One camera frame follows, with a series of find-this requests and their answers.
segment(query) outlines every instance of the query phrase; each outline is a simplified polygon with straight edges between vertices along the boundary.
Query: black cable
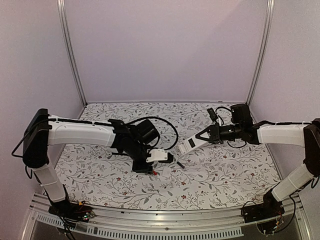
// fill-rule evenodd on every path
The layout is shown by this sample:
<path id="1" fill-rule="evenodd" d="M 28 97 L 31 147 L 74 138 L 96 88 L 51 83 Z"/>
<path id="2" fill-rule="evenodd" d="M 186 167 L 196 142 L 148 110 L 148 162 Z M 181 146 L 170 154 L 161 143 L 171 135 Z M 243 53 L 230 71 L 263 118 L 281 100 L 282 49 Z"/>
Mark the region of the black cable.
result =
<path id="1" fill-rule="evenodd" d="M 259 128 L 265 124 L 269 124 L 269 125 L 310 125 L 311 122 L 293 122 L 293 121 L 272 122 L 272 121 L 263 120 L 263 121 L 260 121 L 256 124 L 254 124 L 252 127 Z"/>
<path id="2" fill-rule="evenodd" d="M 76 240 L 75 236 L 72 234 L 72 232 L 71 232 L 68 224 L 67 224 L 66 221 L 64 220 L 64 218 L 61 217 L 61 216 L 58 214 L 58 212 L 56 211 L 56 209 L 55 209 L 54 207 L 53 207 L 52 209 L 55 211 L 56 215 L 57 215 L 57 216 L 60 218 L 60 220 L 62 221 L 64 230 L 65 230 L 66 232 L 68 232 L 68 233 L 66 233 L 65 236 L 66 236 L 69 240 Z"/>
<path id="3" fill-rule="evenodd" d="M 224 110 L 227 110 L 227 111 L 229 111 L 230 113 L 232 113 L 232 111 L 231 111 L 229 108 L 225 107 L 225 106 L 218 106 L 218 107 L 215 109 L 215 112 L 217 112 L 217 110 L 219 110 L 219 109 L 224 109 Z"/>
<path id="4" fill-rule="evenodd" d="M 312 179 L 312 182 L 311 182 L 311 188 L 312 188 L 312 189 L 314 189 L 314 188 L 317 186 L 317 184 L 318 184 L 318 182 L 319 182 L 319 178 L 320 178 L 320 176 L 318 176 L 318 177 L 316 178 L 316 181 L 315 181 L 315 179 Z"/>
<path id="5" fill-rule="evenodd" d="M 224 107 L 224 106 L 218 106 L 218 107 L 215 109 L 215 114 L 218 116 L 218 118 L 220 118 L 220 120 L 221 120 L 221 126 L 223 126 L 223 125 L 225 124 L 225 121 L 223 120 L 223 118 L 222 118 L 221 116 L 219 116 L 219 114 L 218 114 L 218 112 L 217 112 L 217 110 L 219 110 L 219 109 L 227 110 L 227 111 L 229 111 L 230 113 L 232 113 L 232 112 L 231 112 L 231 110 L 230 110 L 229 108 Z"/>
<path id="6" fill-rule="evenodd" d="M 28 172 L 28 167 L 27 167 L 27 166 L 25 166 L 24 170 L 25 170 L 25 173 L 26 173 L 26 175 L 28 176 L 28 178 L 29 178 L 29 179 L 32 179 L 32 173 L 33 173 L 34 171 L 32 171 L 32 169 L 31 169 L 30 174 L 29 174 L 29 172 Z"/>
<path id="7" fill-rule="evenodd" d="M 140 121 L 145 120 L 145 119 L 157 119 L 157 120 L 163 121 L 163 122 L 165 122 L 166 124 L 168 124 L 168 125 L 173 129 L 173 131 L 174 131 L 174 133 L 175 133 L 175 136 L 176 136 L 176 137 L 175 137 L 175 141 L 174 141 L 174 143 L 173 143 L 170 147 L 165 148 L 164 150 L 170 150 L 170 149 L 172 149 L 172 148 L 177 144 L 177 142 L 178 142 L 178 140 L 179 140 L 179 134 L 178 134 L 177 129 L 175 128 L 175 126 L 174 126 L 171 122 L 169 122 L 169 121 L 167 121 L 167 120 L 165 120 L 165 119 L 163 119 L 163 118 L 161 118 L 161 117 L 158 117 L 158 116 L 145 116 L 145 117 L 141 117 L 141 118 L 138 118 L 138 119 L 136 119 L 136 120 L 133 120 L 133 121 L 131 121 L 131 122 L 128 122 L 128 123 L 126 123 L 125 125 L 134 124 L 134 123 L 136 123 L 136 122 L 140 122 Z"/>
<path id="8" fill-rule="evenodd" d="M 16 155 L 15 152 L 17 151 L 17 149 L 20 147 L 20 145 L 23 143 L 23 141 L 27 138 L 27 136 L 30 134 L 31 131 L 33 131 L 39 124 L 42 124 L 44 122 L 48 122 L 48 121 L 53 121 L 55 119 L 53 118 L 49 118 L 49 119 L 44 119 L 44 120 L 41 120 L 41 121 L 38 121 L 35 125 L 33 125 L 29 131 L 27 131 L 23 138 L 19 141 L 19 143 L 15 146 L 15 148 L 13 149 L 13 151 L 11 152 L 11 156 L 15 157 L 15 158 L 23 158 L 23 156 L 21 155 Z"/>
<path id="9" fill-rule="evenodd" d="M 243 216 L 244 215 L 244 207 L 247 205 L 247 203 L 254 203 L 254 205 L 258 206 L 259 208 L 262 208 L 262 206 L 259 206 L 258 204 L 256 204 L 254 201 L 247 201 L 245 202 L 245 204 L 243 204 L 242 208 L 241 208 L 241 215 Z"/>
<path id="10" fill-rule="evenodd" d="M 156 143 L 154 145 L 152 145 L 150 148 L 154 149 L 158 145 L 159 141 L 160 141 L 160 137 L 158 136 L 157 140 L 156 140 Z"/>
<path id="11" fill-rule="evenodd" d="M 294 205 L 292 217 L 291 217 L 289 223 L 288 223 L 285 227 L 281 228 L 279 231 L 276 230 L 274 233 L 280 233 L 280 232 L 282 232 L 283 230 L 285 230 L 285 229 L 290 225 L 290 223 L 294 220 L 294 218 L 295 218 L 295 215 L 296 215 L 296 202 L 295 202 L 295 200 L 292 198 L 292 194 L 289 196 L 289 198 L 293 201 L 293 205 Z"/>
<path id="12" fill-rule="evenodd" d="M 241 148 L 243 148 L 243 147 L 245 147 L 245 146 L 247 145 L 247 142 L 246 142 L 246 141 L 244 142 L 244 145 L 242 145 L 242 146 L 232 146 L 232 145 L 229 143 L 229 140 L 227 141 L 227 143 L 228 143 L 228 145 L 229 145 L 231 148 L 233 148 L 233 149 L 241 149 Z"/>

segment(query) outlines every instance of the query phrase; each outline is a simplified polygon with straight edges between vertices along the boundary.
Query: lavender wall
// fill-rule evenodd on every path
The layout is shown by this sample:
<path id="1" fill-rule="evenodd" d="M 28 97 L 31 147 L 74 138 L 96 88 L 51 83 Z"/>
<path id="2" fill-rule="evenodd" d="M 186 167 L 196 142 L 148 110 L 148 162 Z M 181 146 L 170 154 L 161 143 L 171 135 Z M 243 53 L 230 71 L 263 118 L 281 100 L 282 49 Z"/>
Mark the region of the lavender wall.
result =
<path id="1" fill-rule="evenodd" d="M 88 102 L 245 101 L 267 1 L 65 4 Z"/>
<path id="2" fill-rule="evenodd" d="M 258 121 L 310 121 L 320 117 L 320 4 L 276 1 L 270 38 L 251 104 Z M 304 149 L 272 145 L 286 177 L 304 159 Z M 320 188 L 300 194 L 314 239 L 320 236 Z"/>
<path id="3" fill-rule="evenodd" d="M 10 153 L 39 108 L 77 117 L 73 81 L 56 0 L 1 1 L 0 8 L 0 239 L 17 240 L 37 188 Z M 59 148 L 52 151 L 57 157 Z"/>

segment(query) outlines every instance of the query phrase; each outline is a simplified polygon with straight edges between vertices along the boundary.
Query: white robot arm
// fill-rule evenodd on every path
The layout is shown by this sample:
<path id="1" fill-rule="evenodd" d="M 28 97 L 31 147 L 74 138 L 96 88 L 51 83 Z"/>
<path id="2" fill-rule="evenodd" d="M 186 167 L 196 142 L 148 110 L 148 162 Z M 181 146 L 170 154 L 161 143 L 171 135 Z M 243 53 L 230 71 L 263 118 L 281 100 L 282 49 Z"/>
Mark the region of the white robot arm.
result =
<path id="1" fill-rule="evenodd" d="M 187 154 L 206 143 L 222 144 L 223 141 L 242 139 L 250 144 L 289 144 L 305 148 L 303 163 L 263 196 L 263 203 L 245 206 L 242 214 L 245 222 L 253 222 L 283 214 L 282 201 L 311 180 L 320 176 L 320 118 L 312 122 L 262 121 L 253 124 L 249 107 L 237 104 L 230 107 L 231 125 L 220 125 L 219 117 L 208 109 L 215 122 L 179 145 L 182 154 Z"/>
<path id="2" fill-rule="evenodd" d="M 170 147 L 172 148 L 178 141 L 178 132 L 170 122 L 159 117 L 143 117 L 130 123 L 109 119 L 108 123 L 105 123 L 62 118 L 49 115 L 47 109 L 40 109 L 12 155 L 21 157 L 24 164 L 34 172 L 38 182 L 44 187 L 51 203 L 50 213 L 72 221 L 87 221 L 94 216 L 91 207 L 69 201 L 65 187 L 58 179 L 52 165 L 49 164 L 48 145 L 92 144 L 113 148 L 117 150 L 117 153 L 113 154 L 127 155 L 132 158 L 134 172 L 152 174 L 153 162 L 171 163 L 174 157 L 165 149 L 149 145 L 155 139 L 159 141 L 160 134 L 148 119 L 164 121 L 173 128 L 176 141 Z M 23 155 L 15 155 L 15 151 L 22 142 Z"/>

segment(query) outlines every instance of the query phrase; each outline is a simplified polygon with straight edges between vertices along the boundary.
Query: leaf pattern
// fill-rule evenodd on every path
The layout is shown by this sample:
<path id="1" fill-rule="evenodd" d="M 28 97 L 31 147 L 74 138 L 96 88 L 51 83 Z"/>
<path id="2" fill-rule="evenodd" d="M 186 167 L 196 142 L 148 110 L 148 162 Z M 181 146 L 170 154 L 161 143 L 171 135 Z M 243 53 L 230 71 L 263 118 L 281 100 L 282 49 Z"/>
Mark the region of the leaf pattern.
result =
<path id="1" fill-rule="evenodd" d="M 179 141 L 212 123 L 208 108 L 229 107 L 213 103 L 94 103 L 81 119 L 129 122 L 145 116 L 170 121 L 179 132 Z M 231 124 L 230 114 L 219 115 Z M 161 134 L 159 147 L 175 140 L 174 131 L 164 122 L 151 120 Z M 240 141 L 231 142 L 241 146 Z M 227 144 L 208 144 L 182 156 L 178 146 L 170 152 L 185 166 L 175 162 L 155 163 L 157 175 L 131 171 L 127 156 L 111 155 L 108 147 L 67 144 L 56 166 L 59 179 L 73 201 L 93 205 L 143 210 L 199 210 L 243 205 L 262 200 L 263 194 L 280 180 L 264 145 L 231 148 Z"/>

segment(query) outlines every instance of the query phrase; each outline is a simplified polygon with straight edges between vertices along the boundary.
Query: metal rail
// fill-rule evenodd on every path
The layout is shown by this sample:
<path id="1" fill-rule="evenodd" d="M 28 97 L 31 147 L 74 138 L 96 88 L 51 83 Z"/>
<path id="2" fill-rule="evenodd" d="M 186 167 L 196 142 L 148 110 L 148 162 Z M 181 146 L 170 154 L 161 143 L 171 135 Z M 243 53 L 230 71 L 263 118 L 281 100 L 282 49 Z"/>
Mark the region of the metal rail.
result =
<path id="1" fill-rule="evenodd" d="M 65 48 L 66 48 L 66 52 L 68 55 L 74 83 L 76 86 L 76 90 L 79 94 L 81 103 L 85 107 L 87 105 L 87 100 L 86 100 L 84 88 L 83 88 L 81 80 L 80 80 L 80 76 L 79 76 L 79 72 L 78 72 L 78 68 L 77 68 L 77 63 L 76 63 L 76 58 L 75 58 L 74 50 L 73 50 L 72 44 L 71 44 L 65 1 L 64 0 L 57 0 L 57 4 L 58 4 L 58 12 L 59 12 L 59 17 L 60 17 L 62 33 L 63 33 L 63 39 L 64 39 Z"/>
<path id="2" fill-rule="evenodd" d="M 268 0 L 267 7 L 266 7 L 265 22 L 264 22 L 260 51 L 259 51 L 258 59 L 256 61 L 249 93 L 246 98 L 246 103 L 248 105 L 250 105 L 253 100 L 253 97 L 254 97 L 254 94 L 255 94 L 255 91 L 257 88 L 257 83 L 259 80 L 260 72 L 262 69 L 263 61 L 265 58 L 268 38 L 269 38 L 269 34 L 270 34 L 270 29 L 271 29 L 272 17 L 274 14 L 274 6 L 275 6 L 275 0 Z"/>

